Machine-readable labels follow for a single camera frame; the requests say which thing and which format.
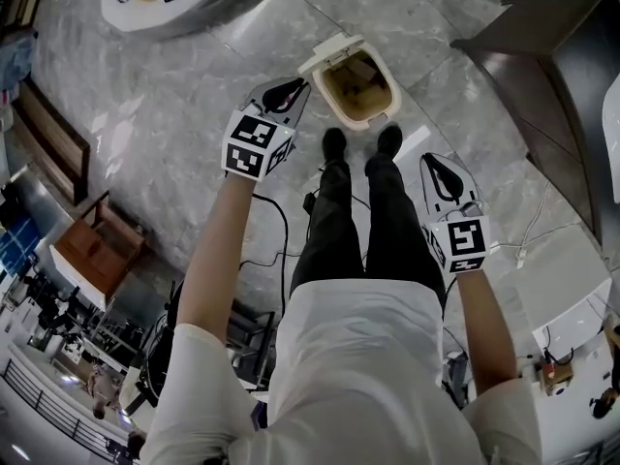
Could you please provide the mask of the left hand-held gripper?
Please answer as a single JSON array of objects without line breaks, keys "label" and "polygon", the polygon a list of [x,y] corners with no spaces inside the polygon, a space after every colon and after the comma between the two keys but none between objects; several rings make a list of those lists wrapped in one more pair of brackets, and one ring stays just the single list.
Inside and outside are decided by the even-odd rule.
[{"label": "left hand-held gripper", "polygon": [[311,92],[302,77],[280,77],[254,88],[232,112],[222,146],[222,169],[261,182],[284,162]]}]

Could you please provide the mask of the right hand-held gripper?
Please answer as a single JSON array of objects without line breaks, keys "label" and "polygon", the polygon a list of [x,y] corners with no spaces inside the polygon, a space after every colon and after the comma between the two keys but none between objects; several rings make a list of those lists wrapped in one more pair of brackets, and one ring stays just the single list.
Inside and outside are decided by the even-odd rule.
[{"label": "right hand-held gripper", "polygon": [[473,176],[453,160],[432,153],[419,169],[427,219],[422,231],[446,274],[481,268],[490,249],[489,219]]}]

